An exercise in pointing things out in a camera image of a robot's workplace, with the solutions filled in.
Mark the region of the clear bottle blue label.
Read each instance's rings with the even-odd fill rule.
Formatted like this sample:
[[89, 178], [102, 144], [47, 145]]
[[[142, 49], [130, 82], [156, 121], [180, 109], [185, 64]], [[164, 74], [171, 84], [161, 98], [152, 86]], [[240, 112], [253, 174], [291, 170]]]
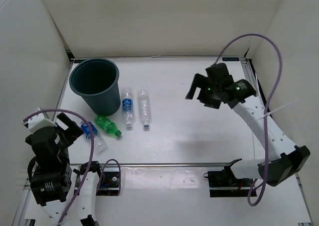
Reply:
[[122, 116], [127, 130], [133, 129], [135, 121], [134, 114], [134, 96], [133, 90], [130, 87], [125, 87], [121, 91], [122, 98]]

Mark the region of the clear bottle blue cap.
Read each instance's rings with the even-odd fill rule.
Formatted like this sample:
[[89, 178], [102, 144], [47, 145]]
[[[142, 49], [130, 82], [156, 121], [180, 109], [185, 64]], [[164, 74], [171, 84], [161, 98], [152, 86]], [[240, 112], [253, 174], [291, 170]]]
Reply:
[[140, 121], [144, 130], [148, 130], [151, 122], [151, 107], [149, 93], [145, 90], [138, 91], [138, 107]]

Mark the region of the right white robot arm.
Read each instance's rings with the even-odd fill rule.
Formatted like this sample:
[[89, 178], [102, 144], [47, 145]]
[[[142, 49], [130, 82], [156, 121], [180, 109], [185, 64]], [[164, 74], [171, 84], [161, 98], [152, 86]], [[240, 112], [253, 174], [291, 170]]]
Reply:
[[265, 157], [257, 160], [234, 160], [225, 168], [224, 181], [229, 186], [242, 179], [263, 179], [272, 187], [298, 173], [310, 156], [306, 146], [297, 146], [264, 113], [264, 105], [252, 85], [245, 79], [234, 81], [224, 63], [206, 68], [207, 75], [194, 75], [187, 100], [194, 97], [206, 107], [220, 108], [222, 103], [237, 113], [248, 125], [265, 150]]

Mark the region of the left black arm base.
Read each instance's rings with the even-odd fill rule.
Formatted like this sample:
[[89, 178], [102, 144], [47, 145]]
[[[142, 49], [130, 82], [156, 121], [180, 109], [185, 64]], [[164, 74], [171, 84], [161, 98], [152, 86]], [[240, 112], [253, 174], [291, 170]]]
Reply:
[[102, 181], [96, 193], [97, 196], [119, 196], [122, 186], [121, 168], [116, 164], [101, 167]]

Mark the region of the green plastic bottle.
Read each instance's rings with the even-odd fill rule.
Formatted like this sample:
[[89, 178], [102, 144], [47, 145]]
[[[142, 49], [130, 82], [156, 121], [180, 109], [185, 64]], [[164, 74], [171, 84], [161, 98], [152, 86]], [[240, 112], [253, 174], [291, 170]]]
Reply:
[[122, 136], [122, 132], [117, 128], [117, 125], [114, 122], [112, 122], [110, 119], [108, 119], [107, 117], [102, 115], [97, 115], [96, 118], [94, 119], [94, 122], [106, 134], [113, 135], [115, 137]]

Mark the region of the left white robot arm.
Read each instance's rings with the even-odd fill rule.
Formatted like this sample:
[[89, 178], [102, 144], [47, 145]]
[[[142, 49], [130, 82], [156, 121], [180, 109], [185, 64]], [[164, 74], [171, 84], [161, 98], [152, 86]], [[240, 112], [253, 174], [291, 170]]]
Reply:
[[103, 184], [105, 175], [96, 161], [84, 163], [78, 170], [71, 168], [68, 148], [83, 130], [66, 114], [57, 117], [66, 129], [46, 113], [23, 122], [30, 132], [25, 142], [35, 154], [27, 169], [31, 191], [52, 225], [97, 226], [96, 187]]

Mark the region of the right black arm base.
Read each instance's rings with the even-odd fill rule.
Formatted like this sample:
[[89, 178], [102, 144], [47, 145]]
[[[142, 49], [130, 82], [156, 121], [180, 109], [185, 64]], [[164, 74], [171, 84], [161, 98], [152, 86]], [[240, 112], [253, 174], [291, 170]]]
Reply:
[[211, 198], [247, 197], [253, 183], [252, 179], [230, 178], [224, 170], [208, 171], [203, 177], [208, 180]]

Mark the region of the blue label bottle white cap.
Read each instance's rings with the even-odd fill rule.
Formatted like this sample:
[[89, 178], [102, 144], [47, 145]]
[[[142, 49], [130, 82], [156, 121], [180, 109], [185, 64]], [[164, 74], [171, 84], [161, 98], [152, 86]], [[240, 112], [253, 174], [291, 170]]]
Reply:
[[97, 128], [90, 121], [88, 124], [84, 121], [81, 121], [80, 127], [84, 131], [86, 139], [94, 140], [96, 154], [100, 155], [104, 153], [107, 149], [106, 142], [98, 132]]

